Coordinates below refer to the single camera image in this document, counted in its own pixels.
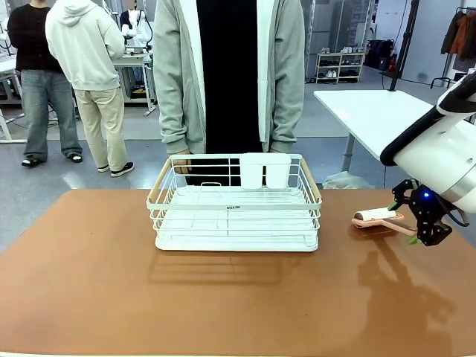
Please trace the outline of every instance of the white desk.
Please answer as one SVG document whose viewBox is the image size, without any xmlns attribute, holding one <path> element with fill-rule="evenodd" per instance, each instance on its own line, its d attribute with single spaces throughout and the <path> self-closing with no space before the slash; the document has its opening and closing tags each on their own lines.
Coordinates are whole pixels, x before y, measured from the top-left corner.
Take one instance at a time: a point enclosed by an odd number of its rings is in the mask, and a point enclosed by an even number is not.
<svg viewBox="0 0 476 357">
<path fill-rule="evenodd" d="M 355 139 L 376 159 L 433 106 L 403 91 L 315 91 L 349 131 L 342 171 L 349 171 Z"/>
<path fill-rule="evenodd" d="M 152 57 L 151 54 L 124 54 L 122 58 L 115 59 L 113 61 L 114 67 L 118 70 L 119 77 L 120 77 L 120 87 L 122 88 L 124 101 L 125 103 L 144 103 L 144 99 L 132 99 L 127 93 L 126 89 L 124 88 L 125 85 L 130 82 L 126 80 L 127 77 L 121 71 L 122 68 L 134 68 L 140 67 L 142 69 L 142 74 L 144 76 L 144 86 L 146 91 L 146 98 L 147 101 L 147 108 L 148 110 L 144 113 L 144 117 L 152 113 L 156 105 L 153 103 L 152 99 L 155 99 L 155 86 L 153 83 L 153 76 L 152 76 Z"/>
<path fill-rule="evenodd" d="M 20 86 L 20 82 L 16 75 L 16 56 L 11 57 L 5 61 L 0 62 L 0 81 L 3 83 L 5 92 L 7 93 L 8 99 L 3 101 L 3 103 L 12 103 L 12 94 L 10 91 L 10 87 L 5 83 L 5 80 L 11 79 L 13 81 L 13 85 L 17 93 L 22 96 L 22 87 Z M 0 138 L 0 144 L 17 144 L 17 143 L 24 143 L 26 140 L 15 140 L 12 139 L 10 134 L 10 130 L 8 130 L 7 122 L 3 116 L 3 112 L 0 109 L 0 127 L 4 134 L 4 139 Z"/>
</svg>

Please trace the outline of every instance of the white plastic cup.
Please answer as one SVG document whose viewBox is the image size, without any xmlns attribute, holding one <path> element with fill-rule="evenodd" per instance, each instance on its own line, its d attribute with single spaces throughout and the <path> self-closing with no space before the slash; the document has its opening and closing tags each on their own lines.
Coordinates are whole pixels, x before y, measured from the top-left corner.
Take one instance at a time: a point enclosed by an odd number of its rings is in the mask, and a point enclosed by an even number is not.
<svg viewBox="0 0 476 357">
<path fill-rule="evenodd" d="M 288 188 L 291 156 L 273 153 L 266 156 L 266 186 L 272 189 Z"/>
<path fill-rule="evenodd" d="M 250 152 L 239 157 L 239 176 L 242 188 L 257 190 L 263 186 L 264 155 Z"/>
</svg>

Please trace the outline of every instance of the plastic bag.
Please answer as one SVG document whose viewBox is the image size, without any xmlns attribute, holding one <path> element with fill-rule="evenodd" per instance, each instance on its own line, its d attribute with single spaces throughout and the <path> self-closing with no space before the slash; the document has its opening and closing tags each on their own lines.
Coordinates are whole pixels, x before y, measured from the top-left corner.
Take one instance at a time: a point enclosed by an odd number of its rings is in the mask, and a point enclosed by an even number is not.
<svg viewBox="0 0 476 357">
<path fill-rule="evenodd" d="M 347 171 L 331 175 L 322 184 L 325 189 L 359 189 L 359 188 L 375 188 L 368 184 L 362 177 L 350 175 Z"/>
</svg>

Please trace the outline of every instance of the dish rack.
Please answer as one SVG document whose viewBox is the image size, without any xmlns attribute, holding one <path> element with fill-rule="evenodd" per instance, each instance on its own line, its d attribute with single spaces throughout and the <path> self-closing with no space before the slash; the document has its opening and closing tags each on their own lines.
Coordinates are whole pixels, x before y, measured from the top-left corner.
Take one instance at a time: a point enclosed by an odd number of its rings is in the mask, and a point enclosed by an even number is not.
<svg viewBox="0 0 476 357">
<path fill-rule="evenodd" d="M 147 197 L 155 245 L 174 251 L 315 251 L 321 193 L 302 156 L 290 156 L 289 185 L 274 190 L 210 184 L 239 177 L 240 155 L 171 156 Z M 214 166 L 222 167 L 221 174 L 207 175 L 207 185 L 187 185 L 187 177 L 197 176 L 194 168 L 211 166 L 211 159 L 220 160 Z M 183 174 L 184 167 L 190 172 Z"/>
</svg>

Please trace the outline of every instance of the gray hoodie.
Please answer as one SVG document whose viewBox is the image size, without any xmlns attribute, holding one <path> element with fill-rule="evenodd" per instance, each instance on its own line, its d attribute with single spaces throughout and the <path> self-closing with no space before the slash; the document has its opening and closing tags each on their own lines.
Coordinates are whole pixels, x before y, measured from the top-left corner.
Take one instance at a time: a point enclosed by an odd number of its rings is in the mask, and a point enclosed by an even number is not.
<svg viewBox="0 0 476 357">
<path fill-rule="evenodd" d="M 205 152 L 205 81 L 196 1 L 157 1 L 154 75 L 168 153 Z M 257 0 L 257 18 L 260 140 L 264 152 L 270 147 L 290 152 L 304 98 L 303 11 L 299 0 Z"/>
<path fill-rule="evenodd" d="M 112 59 L 124 51 L 114 20 L 90 0 L 57 0 L 46 16 L 46 39 L 74 89 L 103 91 L 119 87 Z"/>
</svg>

